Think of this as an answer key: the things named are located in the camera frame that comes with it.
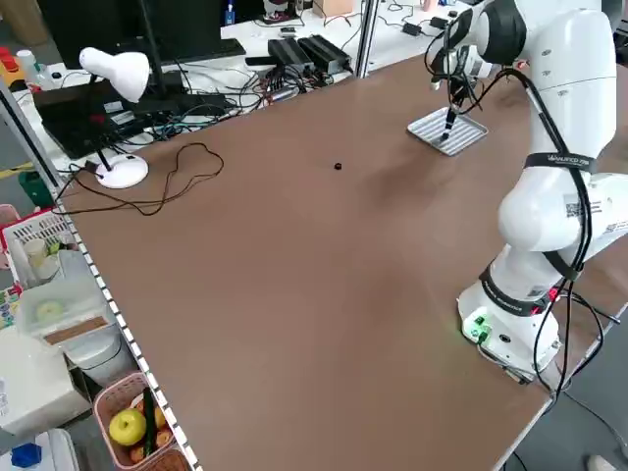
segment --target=computer monitor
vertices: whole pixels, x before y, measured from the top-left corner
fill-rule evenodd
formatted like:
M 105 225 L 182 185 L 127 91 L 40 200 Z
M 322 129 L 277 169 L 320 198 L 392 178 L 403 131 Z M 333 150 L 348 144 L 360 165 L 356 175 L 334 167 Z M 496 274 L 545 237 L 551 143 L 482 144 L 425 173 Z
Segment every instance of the computer monitor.
M 122 20 L 128 0 L 38 0 L 39 9 L 67 69 L 80 69 L 79 53 L 95 47 L 110 54 L 136 31 Z
M 150 53 L 136 0 L 38 0 L 68 69 L 79 69 L 79 52 L 92 46 L 110 54 Z M 144 0 L 163 63 L 242 55 L 235 39 L 221 39 L 218 0 Z

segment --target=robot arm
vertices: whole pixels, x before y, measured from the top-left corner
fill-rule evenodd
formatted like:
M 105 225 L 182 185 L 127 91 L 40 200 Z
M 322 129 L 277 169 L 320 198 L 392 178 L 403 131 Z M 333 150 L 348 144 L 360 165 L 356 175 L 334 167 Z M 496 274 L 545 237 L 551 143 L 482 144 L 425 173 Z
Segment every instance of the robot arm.
M 499 208 L 506 247 L 460 295 L 458 310 L 465 337 L 532 379 L 560 346 L 558 325 L 543 301 L 565 276 L 562 269 L 571 265 L 586 229 L 574 173 L 592 213 L 583 260 L 628 232 L 628 177 L 592 176 L 589 168 L 615 134 L 612 30 L 601 0 L 488 0 L 460 15 L 439 39 L 440 49 L 427 58 L 434 82 L 469 70 L 469 56 L 458 52 L 469 44 L 489 64 L 527 61 L 536 94 L 527 88 L 533 103 L 530 165 Z M 449 89 L 455 89 L 452 83 Z M 451 103 L 455 118 L 459 105 Z M 548 116 L 568 154 L 556 145 Z M 569 159 L 587 166 L 574 170 Z

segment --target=apple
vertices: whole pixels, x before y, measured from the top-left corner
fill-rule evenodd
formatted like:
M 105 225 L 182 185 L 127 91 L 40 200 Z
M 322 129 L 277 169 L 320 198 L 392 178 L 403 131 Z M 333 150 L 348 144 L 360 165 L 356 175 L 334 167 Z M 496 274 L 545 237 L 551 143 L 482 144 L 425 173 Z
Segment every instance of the apple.
M 161 429 L 166 425 L 166 417 L 164 416 L 164 412 L 161 410 L 161 407 L 155 407 L 155 425 L 158 429 Z
M 155 444 L 157 444 L 158 448 L 165 446 L 168 444 L 170 439 L 172 438 L 173 433 L 170 429 L 164 429 L 157 432 L 157 437 L 155 438 Z
M 145 433 L 146 418 L 137 409 L 118 412 L 109 423 L 109 435 L 123 446 L 135 445 Z
M 144 459 L 144 445 L 136 446 L 131 449 L 131 453 L 129 453 L 129 458 L 133 464 L 137 464 L 142 459 Z

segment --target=pink basket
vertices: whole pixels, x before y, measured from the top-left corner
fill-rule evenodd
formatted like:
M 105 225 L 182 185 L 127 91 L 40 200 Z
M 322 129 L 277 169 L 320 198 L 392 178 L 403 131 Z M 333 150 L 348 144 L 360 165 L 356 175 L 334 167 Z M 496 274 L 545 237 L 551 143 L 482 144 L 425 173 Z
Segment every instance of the pink basket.
M 114 464 L 120 470 L 161 469 L 152 468 L 151 466 L 173 445 L 173 438 L 170 438 L 166 445 L 154 451 L 139 463 L 133 464 L 129 457 L 129 450 L 125 446 L 116 444 L 109 438 L 109 422 L 111 422 L 111 419 L 121 410 L 128 408 L 131 405 L 131 401 L 140 395 L 147 386 L 148 384 L 143 373 L 133 373 L 103 390 L 94 402 L 94 415 L 98 421 L 100 433 L 105 439 L 109 452 L 111 452 Z
M 170 448 L 153 461 L 145 471 L 187 471 L 189 466 L 180 451 Z

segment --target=brown table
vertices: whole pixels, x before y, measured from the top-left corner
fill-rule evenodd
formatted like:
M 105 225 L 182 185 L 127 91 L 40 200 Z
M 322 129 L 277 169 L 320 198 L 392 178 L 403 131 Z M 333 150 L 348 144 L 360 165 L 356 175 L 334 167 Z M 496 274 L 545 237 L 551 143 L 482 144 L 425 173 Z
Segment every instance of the brown table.
M 503 246 L 526 96 L 497 87 L 475 115 L 491 133 L 457 158 L 405 131 L 445 104 L 409 60 L 142 149 L 149 179 L 124 198 L 160 197 L 186 142 L 226 161 L 154 217 L 74 216 L 205 470 L 487 470 L 547 403 L 477 353 L 455 301 Z M 605 170 L 628 167 L 624 109 Z M 174 188 L 217 168 L 185 152 Z M 628 298 L 627 243 L 579 283 L 608 311 Z M 574 324 L 575 362 L 596 331 Z

